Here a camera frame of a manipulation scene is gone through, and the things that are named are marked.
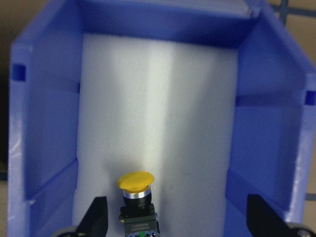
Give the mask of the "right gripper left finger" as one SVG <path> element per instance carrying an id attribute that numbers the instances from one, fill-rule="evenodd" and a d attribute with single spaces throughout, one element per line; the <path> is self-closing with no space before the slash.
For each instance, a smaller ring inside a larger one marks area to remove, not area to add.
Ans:
<path id="1" fill-rule="evenodd" d="M 108 226 L 107 197 L 95 197 L 75 233 L 78 237 L 105 237 Z"/>

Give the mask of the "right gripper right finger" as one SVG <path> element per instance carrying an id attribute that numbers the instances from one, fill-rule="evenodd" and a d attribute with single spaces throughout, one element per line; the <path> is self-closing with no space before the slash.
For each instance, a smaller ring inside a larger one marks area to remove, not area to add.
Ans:
<path id="1" fill-rule="evenodd" d="M 260 195 L 248 195 L 246 224 L 253 237 L 289 237 L 290 228 Z"/>

